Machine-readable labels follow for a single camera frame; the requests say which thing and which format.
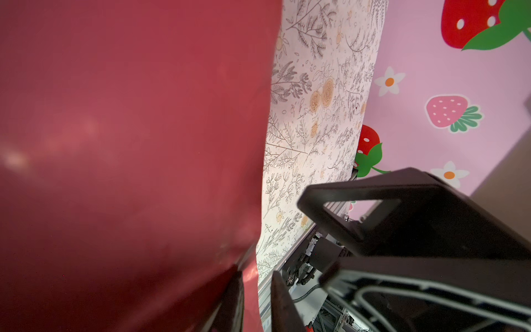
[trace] red strawberry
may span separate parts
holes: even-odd
[[[505,0],[445,0],[442,38],[451,47],[463,48],[478,33],[500,23],[498,13]]]
[[[369,126],[363,125],[362,131],[359,135],[358,152],[360,154],[368,155],[369,151],[376,145],[380,144],[380,137]]]
[[[426,113],[436,128],[448,127],[452,133],[477,127],[483,118],[479,107],[468,107],[468,99],[464,96],[435,96],[426,103]]]

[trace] pink wallpaper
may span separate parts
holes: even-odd
[[[443,5],[389,3],[364,125],[382,143],[374,168],[446,174],[450,184],[471,194],[531,124],[524,106],[531,94],[531,42],[520,33],[491,50],[453,48],[441,36]],[[460,115],[465,132],[448,126]],[[368,176],[379,174],[374,168]]]

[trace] white flower print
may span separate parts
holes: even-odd
[[[456,169],[456,165],[452,161],[447,162],[444,168],[434,168],[430,170],[430,173],[437,176],[438,178],[445,181],[454,188],[461,187],[461,182],[459,181],[459,179],[470,174],[469,171],[465,171],[463,169]]]
[[[378,96],[383,96],[389,91],[390,93],[397,94],[398,89],[398,83],[406,77],[405,73],[397,73],[395,74],[395,71],[391,67],[387,67],[386,73],[383,77],[378,77],[376,80],[374,80],[374,83],[381,87],[380,92],[378,93]]]

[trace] sketched leaf pattern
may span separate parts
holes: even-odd
[[[264,149],[259,280],[311,224],[296,208],[304,188],[350,178],[387,4],[284,1]]]

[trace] white dot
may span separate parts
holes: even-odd
[[[491,27],[495,24],[496,24],[496,18],[494,16],[489,17],[489,19],[487,20],[487,25]]]

